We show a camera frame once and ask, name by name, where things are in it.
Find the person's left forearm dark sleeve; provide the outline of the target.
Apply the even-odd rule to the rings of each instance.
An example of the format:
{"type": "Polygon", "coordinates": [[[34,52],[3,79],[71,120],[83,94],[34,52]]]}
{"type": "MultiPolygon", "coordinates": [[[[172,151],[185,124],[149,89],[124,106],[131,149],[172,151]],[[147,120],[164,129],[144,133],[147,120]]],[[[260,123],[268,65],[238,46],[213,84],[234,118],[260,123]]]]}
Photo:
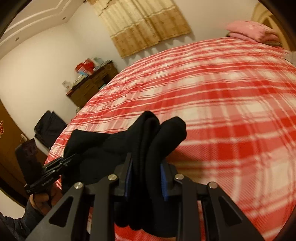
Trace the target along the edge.
{"type": "Polygon", "coordinates": [[[1,213],[1,240],[26,240],[43,217],[29,201],[22,218],[13,219],[1,213]]]}

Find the person's left hand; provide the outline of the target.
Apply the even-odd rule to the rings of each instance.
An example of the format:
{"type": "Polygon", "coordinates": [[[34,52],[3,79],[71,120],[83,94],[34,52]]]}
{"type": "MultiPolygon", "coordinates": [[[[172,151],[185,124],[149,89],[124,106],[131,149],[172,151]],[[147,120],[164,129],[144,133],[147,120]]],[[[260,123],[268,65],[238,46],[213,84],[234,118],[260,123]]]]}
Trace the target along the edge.
{"type": "Polygon", "coordinates": [[[29,201],[34,209],[42,215],[46,215],[61,198],[61,189],[56,184],[53,184],[45,193],[32,194],[29,201]]]}

